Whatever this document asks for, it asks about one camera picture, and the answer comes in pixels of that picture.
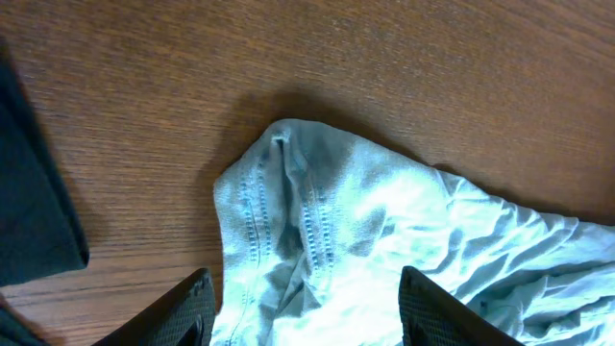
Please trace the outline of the light blue t-shirt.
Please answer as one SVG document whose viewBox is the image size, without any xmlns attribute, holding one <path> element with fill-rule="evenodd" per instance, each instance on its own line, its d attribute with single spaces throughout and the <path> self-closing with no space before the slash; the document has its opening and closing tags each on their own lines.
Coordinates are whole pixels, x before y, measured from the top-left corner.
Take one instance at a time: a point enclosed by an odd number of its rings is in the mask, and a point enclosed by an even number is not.
<svg viewBox="0 0 615 346">
<path fill-rule="evenodd" d="M 614 230 L 328 125 L 271 125 L 214 186 L 215 345 L 398 345 L 407 266 L 527 345 L 614 341 Z"/>
</svg>

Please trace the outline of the dark navy garment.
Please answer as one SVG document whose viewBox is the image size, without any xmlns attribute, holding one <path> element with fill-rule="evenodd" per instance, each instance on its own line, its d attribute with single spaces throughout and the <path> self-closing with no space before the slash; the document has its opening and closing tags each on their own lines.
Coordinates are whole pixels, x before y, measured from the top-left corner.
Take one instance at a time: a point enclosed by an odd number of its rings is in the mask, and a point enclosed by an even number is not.
<svg viewBox="0 0 615 346">
<path fill-rule="evenodd" d="M 86 235 L 1 43 L 1 285 L 87 267 Z"/>
</svg>

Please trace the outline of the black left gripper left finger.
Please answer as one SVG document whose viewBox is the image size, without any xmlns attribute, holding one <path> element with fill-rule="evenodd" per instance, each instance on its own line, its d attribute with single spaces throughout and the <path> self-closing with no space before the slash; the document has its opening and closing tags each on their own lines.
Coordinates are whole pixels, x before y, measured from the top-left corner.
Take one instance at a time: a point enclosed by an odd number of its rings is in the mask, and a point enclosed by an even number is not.
<svg viewBox="0 0 615 346">
<path fill-rule="evenodd" d="M 214 319 L 211 275 L 200 268 L 95 346 L 208 346 Z"/>
</svg>

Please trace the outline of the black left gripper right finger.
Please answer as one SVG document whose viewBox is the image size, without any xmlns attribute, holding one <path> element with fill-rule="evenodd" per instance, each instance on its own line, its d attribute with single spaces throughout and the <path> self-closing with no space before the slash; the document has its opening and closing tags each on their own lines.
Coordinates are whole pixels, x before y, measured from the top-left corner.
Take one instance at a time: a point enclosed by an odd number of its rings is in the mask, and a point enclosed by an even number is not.
<svg viewBox="0 0 615 346">
<path fill-rule="evenodd" d="M 412 266 L 403 268 L 398 302 L 405 345 L 522 346 Z"/>
</svg>

